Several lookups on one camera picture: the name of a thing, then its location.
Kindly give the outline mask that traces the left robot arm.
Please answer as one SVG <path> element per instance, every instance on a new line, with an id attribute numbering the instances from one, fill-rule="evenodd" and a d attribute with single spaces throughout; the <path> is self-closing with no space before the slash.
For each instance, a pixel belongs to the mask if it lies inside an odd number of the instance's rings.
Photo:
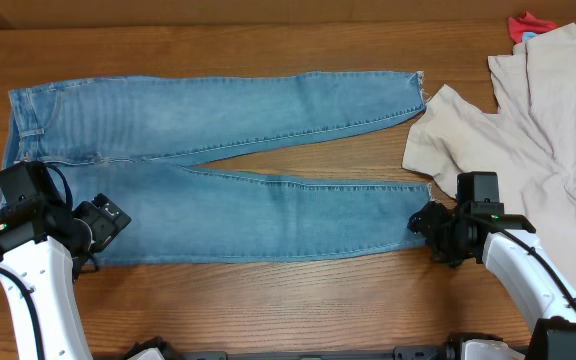
<path id="1" fill-rule="evenodd" d="M 22 359 L 90 358 L 74 283 L 131 221 L 103 194 L 76 204 L 59 172 L 38 161 L 0 171 L 0 284 Z"/>

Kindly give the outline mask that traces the blue denim jeans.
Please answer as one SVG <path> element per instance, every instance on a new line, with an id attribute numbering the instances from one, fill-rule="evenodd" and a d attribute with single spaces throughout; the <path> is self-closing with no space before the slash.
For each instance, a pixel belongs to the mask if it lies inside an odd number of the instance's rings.
<path id="1" fill-rule="evenodd" d="M 104 265 L 299 262 L 420 244 L 423 183 L 222 170 L 219 160 L 391 128 L 422 112 L 419 72 L 99 77 L 9 92 L 3 163 L 53 164 L 76 202 L 130 224 Z"/>

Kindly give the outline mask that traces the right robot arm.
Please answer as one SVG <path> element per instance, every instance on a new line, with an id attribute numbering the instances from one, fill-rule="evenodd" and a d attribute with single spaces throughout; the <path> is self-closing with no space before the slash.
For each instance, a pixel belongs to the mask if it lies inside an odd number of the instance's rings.
<path id="1" fill-rule="evenodd" d="M 523 316 L 531 339 L 512 348 L 500 337 L 453 333 L 440 346 L 403 347 L 396 359 L 576 359 L 576 291 L 556 269 L 523 215 L 508 214 L 494 172 L 457 177 L 457 205 L 430 201 L 408 228 L 424 237 L 436 263 L 451 268 L 473 259 L 504 286 Z"/>

